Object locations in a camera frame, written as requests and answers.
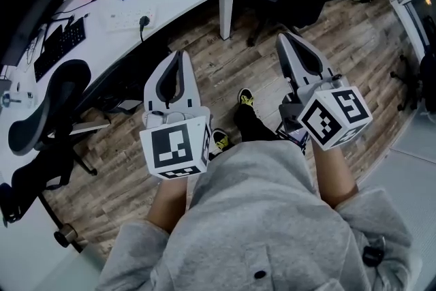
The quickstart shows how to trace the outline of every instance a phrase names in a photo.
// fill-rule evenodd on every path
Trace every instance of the sneaker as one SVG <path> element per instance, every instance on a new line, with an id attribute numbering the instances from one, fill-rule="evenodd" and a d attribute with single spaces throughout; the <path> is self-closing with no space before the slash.
<path id="1" fill-rule="evenodd" d="M 238 94 L 238 102 L 240 105 L 246 104 L 250 107 L 253 107 L 254 103 L 254 96 L 251 93 L 250 89 L 247 89 L 246 87 L 239 91 Z"/>
<path id="2" fill-rule="evenodd" d="M 224 148 L 233 146 L 232 141 L 229 139 L 229 136 L 225 131 L 221 129 L 215 129 L 212 132 L 213 140 L 215 141 L 215 145 L 223 150 Z"/>

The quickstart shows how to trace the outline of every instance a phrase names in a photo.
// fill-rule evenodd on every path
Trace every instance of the shirt button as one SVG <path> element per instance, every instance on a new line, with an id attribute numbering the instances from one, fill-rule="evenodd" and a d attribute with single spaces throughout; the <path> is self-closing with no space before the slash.
<path id="1" fill-rule="evenodd" d="M 254 273 L 254 279 L 261 279 L 266 275 L 266 272 L 264 271 L 258 271 Z"/>

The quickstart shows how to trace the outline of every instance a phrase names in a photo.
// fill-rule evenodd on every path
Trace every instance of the wooden floor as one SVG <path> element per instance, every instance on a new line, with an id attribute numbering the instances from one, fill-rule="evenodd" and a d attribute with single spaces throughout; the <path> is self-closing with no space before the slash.
<path id="1" fill-rule="evenodd" d="M 280 122 L 277 108 L 289 92 L 275 50 L 275 38 L 283 28 L 267 28 L 258 45 L 248 48 L 246 40 L 255 18 L 247 12 L 235 22 L 231 39 L 223 41 L 217 0 L 193 10 L 183 21 L 170 47 L 190 54 L 202 103 L 213 114 L 213 127 L 224 128 L 238 142 L 232 122 L 236 96 L 239 89 L 249 87 L 258 116 L 275 129 Z M 326 54 L 337 72 L 358 86 L 373 113 L 372 125 L 343 148 L 358 178 L 392 142 L 410 114 L 397 112 L 405 89 L 389 76 L 392 70 L 402 70 L 401 53 L 415 59 L 410 41 L 388 0 L 327 3 L 319 20 L 300 32 Z M 78 231 L 79 241 L 94 243 L 105 257 L 120 225 L 146 216 L 158 184 L 147 173 L 139 141 L 142 112 L 143 108 L 132 117 L 109 116 L 109 128 L 80 144 L 85 161 L 98 169 L 97 177 L 76 166 L 67 187 L 44 192 L 61 221 Z M 90 111 L 88 117 L 99 117 L 99 113 Z M 313 170 L 311 149 L 307 159 Z"/>

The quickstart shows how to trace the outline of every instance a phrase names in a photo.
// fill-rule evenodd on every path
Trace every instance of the white power strip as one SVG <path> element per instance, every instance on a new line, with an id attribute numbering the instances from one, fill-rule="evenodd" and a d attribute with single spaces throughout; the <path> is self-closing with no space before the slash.
<path id="1" fill-rule="evenodd" d="M 150 18 L 150 23 L 145 26 L 145 28 L 153 28 L 155 25 L 156 13 L 152 9 L 106 12 L 104 14 L 106 31 L 123 31 L 126 29 L 138 30 L 139 20 L 143 16 Z"/>

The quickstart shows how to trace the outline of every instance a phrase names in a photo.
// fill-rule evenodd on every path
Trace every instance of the forearm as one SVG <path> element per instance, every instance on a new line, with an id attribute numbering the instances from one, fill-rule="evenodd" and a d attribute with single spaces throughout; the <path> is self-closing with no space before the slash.
<path id="1" fill-rule="evenodd" d="M 316 142 L 312 145 L 321 199 L 335 208 L 358 192 L 356 181 L 339 147 L 323 151 Z"/>
<path id="2" fill-rule="evenodd" d="M 171 233 L 186 210 L 187 178 L 162 181 L 147 220 Z"/>

